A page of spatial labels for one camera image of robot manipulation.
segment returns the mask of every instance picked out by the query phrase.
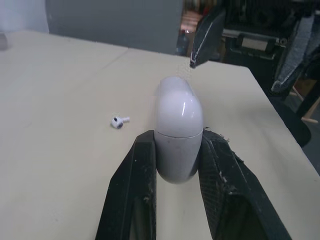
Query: white earbud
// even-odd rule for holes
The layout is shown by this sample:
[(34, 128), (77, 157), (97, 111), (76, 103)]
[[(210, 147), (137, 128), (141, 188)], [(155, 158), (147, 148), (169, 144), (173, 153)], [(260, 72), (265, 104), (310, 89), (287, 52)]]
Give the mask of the white earbud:
[(111, 126), (114, 127), (115, 129), (120, 129), (123, 127), (124, 123), (130, 122), (130, 117), (119, 117), (115, 116), (111, 120)]

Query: gray wall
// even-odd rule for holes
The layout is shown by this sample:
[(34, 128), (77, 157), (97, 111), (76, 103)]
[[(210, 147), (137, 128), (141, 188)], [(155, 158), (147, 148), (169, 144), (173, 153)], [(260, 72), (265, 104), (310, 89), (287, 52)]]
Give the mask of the gray wall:
[(45, 0), (0, 0), (0, 32), (49, 32)]
[(46, 0), (51, 33), (174, 54), (183, 0)]

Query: beige table surface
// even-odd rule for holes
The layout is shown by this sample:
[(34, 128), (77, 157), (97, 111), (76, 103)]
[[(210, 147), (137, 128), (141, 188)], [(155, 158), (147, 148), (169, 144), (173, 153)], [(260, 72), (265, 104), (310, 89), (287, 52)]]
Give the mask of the beige table surface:
[[(204, 125), (260, 180), (292, 239), (320, 237), (320, 177), (247, 68), (36, 32), (0, 52), (0, 239), (93, 240), (109, 181), (153, 129), (155, 89), (187, 78)], [(123, 129), (115, 114), (129, 116)], [(209, 240), (198, 175), (157, 177), (157, 239)]]

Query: white wall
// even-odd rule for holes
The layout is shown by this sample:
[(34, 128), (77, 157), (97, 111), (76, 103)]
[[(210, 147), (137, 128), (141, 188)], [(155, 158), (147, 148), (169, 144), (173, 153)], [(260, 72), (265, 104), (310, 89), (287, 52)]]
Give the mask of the white wall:
[(46, 0), (50, 33), (174, 54), (183, 0)]
[(0, 32), (49, 32), (45, 0), (0, 0)]

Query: earbud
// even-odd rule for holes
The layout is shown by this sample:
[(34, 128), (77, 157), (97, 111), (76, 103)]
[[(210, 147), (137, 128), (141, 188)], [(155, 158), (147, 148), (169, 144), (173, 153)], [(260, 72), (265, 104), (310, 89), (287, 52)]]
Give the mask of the earbud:
[(119, 117), (119, 116), (115, 116), (112, 120), (111, 120), (111, 126), (114, 127), (115, 129), (120, 129), (124, 126), (124, 123), (128, 123), (130, 122), (130, 117)]

